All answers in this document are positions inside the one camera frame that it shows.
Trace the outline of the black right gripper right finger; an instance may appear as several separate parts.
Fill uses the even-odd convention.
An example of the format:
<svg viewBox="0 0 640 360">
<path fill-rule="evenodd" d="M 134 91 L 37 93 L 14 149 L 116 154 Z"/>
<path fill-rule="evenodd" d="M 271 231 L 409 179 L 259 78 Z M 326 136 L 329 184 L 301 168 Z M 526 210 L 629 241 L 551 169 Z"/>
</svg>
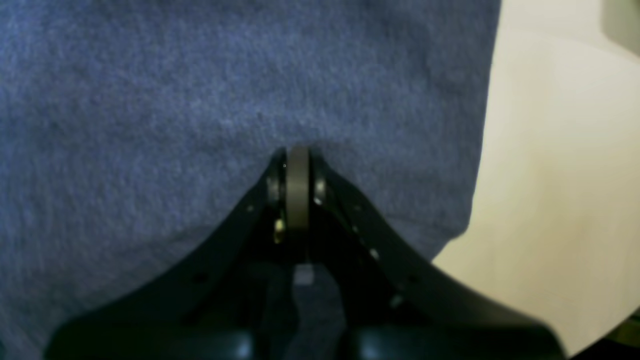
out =
<svg viewBox="0 0 640 360">
<path fill-rule="evenodd" d="M 563 360 L 539 320 L 446 275 L 407 244 L 320 152 L 302 148 L 309 254 L 338 285 L 338 360 Z"/>
</svg>

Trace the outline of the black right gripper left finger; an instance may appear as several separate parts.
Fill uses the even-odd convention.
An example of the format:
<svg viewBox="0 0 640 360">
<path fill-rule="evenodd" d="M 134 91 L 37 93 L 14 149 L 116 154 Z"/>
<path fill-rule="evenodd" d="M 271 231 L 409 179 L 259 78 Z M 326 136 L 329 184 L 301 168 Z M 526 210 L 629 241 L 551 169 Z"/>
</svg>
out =
<svg viewBox="0 0 640 360">
<path fill-rule="evenodd" d="M 298 328 L 301 149 L 279 149 L 258 182 L 186 258 L 66 322 L 47 360 L 282 360 Z"/>
</svg>

